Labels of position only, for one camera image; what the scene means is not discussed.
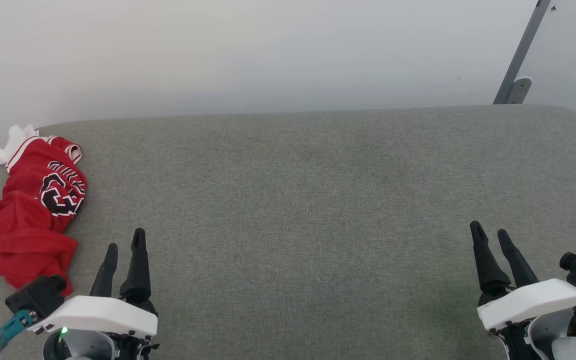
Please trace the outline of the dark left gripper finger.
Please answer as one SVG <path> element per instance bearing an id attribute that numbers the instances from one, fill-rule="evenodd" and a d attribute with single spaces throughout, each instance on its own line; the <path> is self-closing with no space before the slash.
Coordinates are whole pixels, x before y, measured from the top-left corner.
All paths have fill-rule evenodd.
<path id="1" fill-rule="evenodd" d="M 131 241 L 131 259 L 126 280 L 119 288 L 119 296 L 131 304 L 141 304 L 152 294 L 146 231 L 137 228 Z"/>
<path id="2" fill-rule="evenodd" d="M 90 291 L 91 297 L 112 297 L 114 274 L 117 265 L 118 246 L 116 243 L 110 243 L 94 279 L 93 287 Z"/>

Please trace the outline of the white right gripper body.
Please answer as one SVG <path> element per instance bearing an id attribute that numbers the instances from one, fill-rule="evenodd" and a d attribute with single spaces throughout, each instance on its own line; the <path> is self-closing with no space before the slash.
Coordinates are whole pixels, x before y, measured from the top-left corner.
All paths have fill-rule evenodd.
<path id="1" fill-rule="evenodd" d="M 549 279 L 478 306 L 485 330 L 502 342 L 508 360 L 576 360 L 576 287 Z"/>

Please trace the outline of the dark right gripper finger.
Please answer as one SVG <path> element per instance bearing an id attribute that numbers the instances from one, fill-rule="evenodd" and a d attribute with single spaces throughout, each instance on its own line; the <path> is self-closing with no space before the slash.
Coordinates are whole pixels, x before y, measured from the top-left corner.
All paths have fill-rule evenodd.
<path id="1" fill-rule="evenodd" d="M 474 220 L 470 223 L 471 239 L 473 241 L 473 255 L 477 269 L 478 286 L 481 295 L 478 305 L 498 300 L 508 294 L 511 284 L 509 276 L 500 268 L 496 258 L 489 248 L 489 237 L 482 225 Z"/>
<path id="2" fill-rule="evenodd" d="M 514 284 L 517 289 L 539 283 L 535 272 L 532 270 L 521 251 L 515 246 L 508 232 L 501 228 L 497 232 L 498 241 L 505 259 L 508 261 L 512 272 Z"/>

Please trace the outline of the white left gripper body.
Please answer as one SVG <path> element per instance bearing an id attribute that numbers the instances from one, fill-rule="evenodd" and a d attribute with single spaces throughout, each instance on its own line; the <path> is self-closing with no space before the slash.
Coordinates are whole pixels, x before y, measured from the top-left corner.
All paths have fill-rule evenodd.
<path id="1" fill-rule="evenodd" d="M 139 360 L 153 347 L 158 317 L 118 298 L 78 295 L 29 331 L 50 334 L 46 360 Z"/>

